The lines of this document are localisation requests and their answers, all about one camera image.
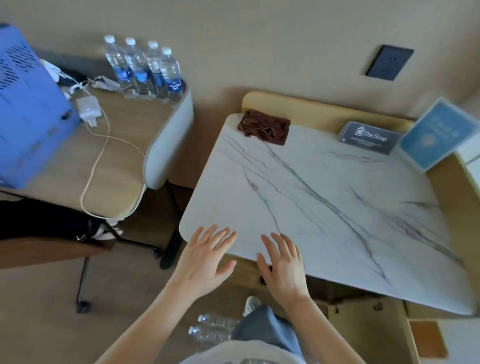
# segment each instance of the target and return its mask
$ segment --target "black electrical outlet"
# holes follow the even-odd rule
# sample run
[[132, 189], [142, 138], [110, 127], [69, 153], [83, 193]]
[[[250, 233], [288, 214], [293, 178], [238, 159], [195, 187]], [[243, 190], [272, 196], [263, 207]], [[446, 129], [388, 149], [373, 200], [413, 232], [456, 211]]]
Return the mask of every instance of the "black electrical outlet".
[[393, 81], [413, 54], [413, 49], [383, 45], [366, 75]]

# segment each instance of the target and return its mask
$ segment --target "person's left hand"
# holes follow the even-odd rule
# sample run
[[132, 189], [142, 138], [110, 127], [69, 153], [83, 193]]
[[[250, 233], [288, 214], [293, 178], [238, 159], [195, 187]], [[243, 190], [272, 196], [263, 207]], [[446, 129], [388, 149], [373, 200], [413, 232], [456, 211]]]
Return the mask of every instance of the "person's left hand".
[[230, 260], [226, 266], [218, 269], [220, 259], [237, 238], [237, 233], [234, 231], [224, 239], [230, 229], [225, 228], [213, 235], [217, 228], [217, 225], [210, 227], [201, 238], [203, 226], [197, 229], [183, 250], [177, 267], [168, 281], [168, 286], [181, 289], [192, 302], [223, 283], [232, 274], [237, 263]]

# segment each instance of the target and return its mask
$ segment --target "plastic bottle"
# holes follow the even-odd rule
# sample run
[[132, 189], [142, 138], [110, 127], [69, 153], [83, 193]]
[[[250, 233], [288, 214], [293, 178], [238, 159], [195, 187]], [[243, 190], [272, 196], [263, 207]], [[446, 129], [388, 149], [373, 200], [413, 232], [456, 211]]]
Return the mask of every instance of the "plastic bottle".
[[134, 38], [125, 38], [125, 43], [127, 43], [125, 58], [135, 75], [138, 94], [141, 98], [152, 100], [156, 97], [155, 88], [152, 83], [152, 71], [150, 71], [150, 67], [148, 67], [145, 55], [142, 50], [137, 47]]
[[214, 314], [206, 314], [198, 316], [198, 322], [214, 328], [221, 328], [225, 331], [232, 332], [239, 320], [229, 317], [223, 317]]
[[210, 326], [190, 326], [188, 333], [199, 341], [207, 341], [215, 344], [230, 340], [229, 333]]
[[163, 78], [168, 85], [168, 98], [173, 103], [178, 103], [182, 96], [183, 90], [181, 88], [180, 80], [180, 66], [175, 58], [172, 56], [172, 50], [168, 47], [162, 48], [164, 57], [160, 64], [160, 69], [163, 73]]
[[137, 86], [133, 79], [133, 72], [128, 65], [125, 55], [120, 46], [115, 42], [115, 37], [105, 36], [105, 55], [115, 71], [120, 90], [126, 98], [136, 98], [138, 96]]
[[160, 69], [160, 63], [162, 62], [163, 53], [158, 48], [158, 43], [154, 40], [148, 42], [150, 48], [146, 54], [148, 65], [153, 73], [154, 86], [156, 91], [156, 97], [163, 103], [168, 102], [168, 85], [163, 78], [162, 70]]

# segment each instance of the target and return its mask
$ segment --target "person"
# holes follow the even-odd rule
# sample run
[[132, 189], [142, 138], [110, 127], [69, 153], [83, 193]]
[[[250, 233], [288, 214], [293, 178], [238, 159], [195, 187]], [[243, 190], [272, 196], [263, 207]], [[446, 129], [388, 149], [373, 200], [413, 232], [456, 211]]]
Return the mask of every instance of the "person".
[[[199, 227], [183, 250], [172, 277], [148, 309], [98, 359], [96, 364], [152, 363], [192, 303], [210, 293], [233, 272], [236, 261], [218, 268], [237, 233]], [[257, 255], [258, 268], [275, 300], [321, 364], [364, 364], [310, 298], [298, 247], [283, 234], [261, 239], [272, 262]], [[194, 363], [305, 363], [291, 325], [261, 305], [240, 322], [232, 340], [185, 359]]]

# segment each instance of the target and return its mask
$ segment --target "marble tabletop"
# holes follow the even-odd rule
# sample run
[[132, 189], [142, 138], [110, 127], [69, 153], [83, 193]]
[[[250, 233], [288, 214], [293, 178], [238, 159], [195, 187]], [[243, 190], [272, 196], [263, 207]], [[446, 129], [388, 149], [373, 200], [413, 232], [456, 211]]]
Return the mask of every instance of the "marble tabletop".
[[229, 253], [268, 257], [261, 234], [281, 232], [302, 252], [307, 274], [459, 314], [476, 299], [426, 175], [395, 153], [338, 142], [292, 125], [284, 146], [247, 138], [232, 114], [180, 223], [229, 226]]

